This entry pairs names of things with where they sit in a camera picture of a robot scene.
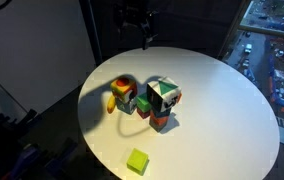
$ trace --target table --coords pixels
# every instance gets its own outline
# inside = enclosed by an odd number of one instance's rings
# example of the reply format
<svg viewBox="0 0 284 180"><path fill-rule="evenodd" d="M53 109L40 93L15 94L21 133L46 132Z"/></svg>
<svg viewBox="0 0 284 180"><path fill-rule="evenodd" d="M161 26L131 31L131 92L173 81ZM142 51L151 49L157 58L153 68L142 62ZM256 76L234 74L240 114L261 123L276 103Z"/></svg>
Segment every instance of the table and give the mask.
<svg viewBox="0 0 284 180"><path fill-rule="evenodd" d="M120 75L137 81L168 76L182 88L165 129L115 109L108 114L110 83ZM95 156L121 179L260 180L279 151L275 115L261 92L242 74L189 50L131 50L97 67L78 100L82 134ZM143 176L126 167L133 148L149 155Z"/></svg>

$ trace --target yellow-green cube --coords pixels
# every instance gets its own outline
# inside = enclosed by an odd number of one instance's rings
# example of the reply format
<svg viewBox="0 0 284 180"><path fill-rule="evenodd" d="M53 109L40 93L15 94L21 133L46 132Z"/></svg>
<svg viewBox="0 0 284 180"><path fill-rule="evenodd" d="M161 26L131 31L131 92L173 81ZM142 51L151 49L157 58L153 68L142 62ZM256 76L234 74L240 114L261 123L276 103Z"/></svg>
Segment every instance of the yellow-green cube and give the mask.
<svg viewBox="0 0 284 180"><path fill-rule="evenodd" d="M126 162L127 167L139 175L143 175L148 158L149 156L147 154L134 148Z"/></svg>
<svg viewBox="0 0 284 180"><path fill-rule="evenodd" d="M142 112L145 113L151 109L151 104L148 101L146 93L137 96L136 99L137 99L137 106L140 108Z"/></svg>

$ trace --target window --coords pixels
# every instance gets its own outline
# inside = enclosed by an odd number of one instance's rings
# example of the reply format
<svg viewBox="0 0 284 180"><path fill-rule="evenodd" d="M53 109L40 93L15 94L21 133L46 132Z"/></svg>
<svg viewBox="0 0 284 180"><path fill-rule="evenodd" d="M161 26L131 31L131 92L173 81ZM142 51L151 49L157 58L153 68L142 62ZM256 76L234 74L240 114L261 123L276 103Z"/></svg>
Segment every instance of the window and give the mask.
<svg viewBox="0 0 284 180"><path fill-rule="evenodd" d="M243 9L223 61L269 100L284 137L284 0L247 1Z"/></svg>

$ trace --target floor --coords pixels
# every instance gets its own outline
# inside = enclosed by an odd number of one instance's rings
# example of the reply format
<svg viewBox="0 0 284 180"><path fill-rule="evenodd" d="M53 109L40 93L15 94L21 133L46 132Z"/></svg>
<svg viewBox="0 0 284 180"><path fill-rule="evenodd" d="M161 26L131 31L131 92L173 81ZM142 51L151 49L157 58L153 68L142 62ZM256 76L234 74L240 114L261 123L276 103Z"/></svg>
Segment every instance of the floor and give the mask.
<svg viewBox="0 0 284 180"><path fill-rule="evenodd" d="M79 146L65 166L65 172L72 179L117 179L95 159L87 149L77 121L77 100L81 87L43 113L43 121L24 138L36 142L42 148L57 151L67 137ZM284 145L280 144L278 159L265 180L284 180Z"/></svg>

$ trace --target green block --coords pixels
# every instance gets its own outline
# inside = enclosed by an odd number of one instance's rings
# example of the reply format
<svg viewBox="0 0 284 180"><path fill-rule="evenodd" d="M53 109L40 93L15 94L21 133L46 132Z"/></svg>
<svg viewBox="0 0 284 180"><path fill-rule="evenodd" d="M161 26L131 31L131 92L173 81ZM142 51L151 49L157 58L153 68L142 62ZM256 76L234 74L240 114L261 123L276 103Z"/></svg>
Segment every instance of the green block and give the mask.
<svg viewBox="0 0 284 180"><path fill-rule="evenodd" d="M148 158L149 156L147 154L134 148L128 161L126 162L127 167L139 175L143 175Z"/></svg>
<svg viewBox="0 0 284 180"><path fill-rule="evenodd" d="M142 112L147 112L151 109L151 104L149 103L146 93L137 96L137 106Z"/></svg>

